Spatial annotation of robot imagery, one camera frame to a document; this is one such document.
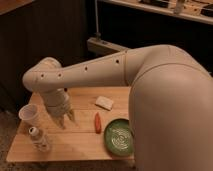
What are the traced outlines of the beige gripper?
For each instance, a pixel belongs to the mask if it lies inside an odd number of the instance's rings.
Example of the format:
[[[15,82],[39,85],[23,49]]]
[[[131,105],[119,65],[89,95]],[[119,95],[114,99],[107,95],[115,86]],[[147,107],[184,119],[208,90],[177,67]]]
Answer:
[[[56,117],[57,124],[61,129],[65,129],[64,114],[67,113],[69,119],[75,122],[75,114],[70,110],[70,98],[63,89],[57,89],[42,94],[42,99],[47,112]]]

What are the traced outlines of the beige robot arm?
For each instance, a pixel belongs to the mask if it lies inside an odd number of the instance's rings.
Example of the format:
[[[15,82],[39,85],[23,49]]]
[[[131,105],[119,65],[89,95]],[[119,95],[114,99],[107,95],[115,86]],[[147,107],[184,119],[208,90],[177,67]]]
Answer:
[[[129,49],[63,67],[42,59],[23,76],[52,115],[66,88],[128,86],[137,171],[213,171],[213,76],[172,45]]]

